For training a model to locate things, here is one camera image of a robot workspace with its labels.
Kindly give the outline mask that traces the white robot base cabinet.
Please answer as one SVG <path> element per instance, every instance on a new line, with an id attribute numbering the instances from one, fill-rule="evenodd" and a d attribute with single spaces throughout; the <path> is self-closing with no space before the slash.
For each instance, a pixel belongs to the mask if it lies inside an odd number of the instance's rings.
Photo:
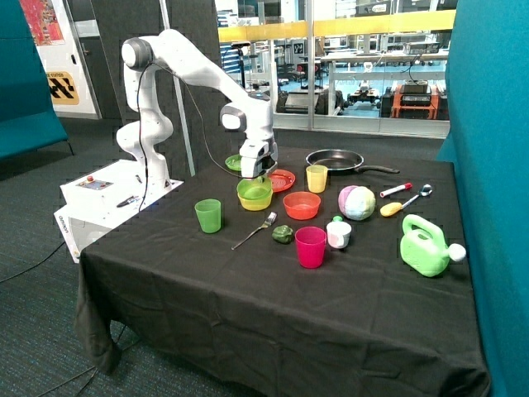
<path id="1" fill-rule="evenodd" d="M 84 248 L 178 188 L 171 179 L 159 188 L 134 160 L 118 160 L 60 186 L 65 206 L 55 221 L 75 263 Z"/>

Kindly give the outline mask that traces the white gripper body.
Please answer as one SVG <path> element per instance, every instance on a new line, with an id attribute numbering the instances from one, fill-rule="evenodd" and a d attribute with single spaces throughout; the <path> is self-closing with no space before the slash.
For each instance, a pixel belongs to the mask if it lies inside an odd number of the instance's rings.
<path id="1" fill-rule="evenodd" d="M 267 140 L 246 139 L 239 153 L 243 178 L 253 179 L 266 175 L 277 168 L 279 153 L 274 138 Z"/>

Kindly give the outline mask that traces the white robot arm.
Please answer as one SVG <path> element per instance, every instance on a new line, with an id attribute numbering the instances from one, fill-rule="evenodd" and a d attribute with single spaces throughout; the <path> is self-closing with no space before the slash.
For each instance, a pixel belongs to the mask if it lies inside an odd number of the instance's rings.
<path id="1" fill-rule="evenodd" d="M 226 130 L 245 133 L 240 148 L 242 177 L 251 179 L 276 168 L 279 153 L 270 97 L 245 91 L 180 32 L 167 29 L 157 36 L 128 39 L 122 45 L 122 59 L 126 101 L 139 119 L 118 130 L 117 142 L 139 163 L 148 191 L 161 191 L 170 184 L 166 159 L 155 150 L 173 133 L 173 123 L 158 103 L 155 73 L 159 69 L 168 69 L 187 85 L 214 88 L 229 99 L 220 120 Z"/>

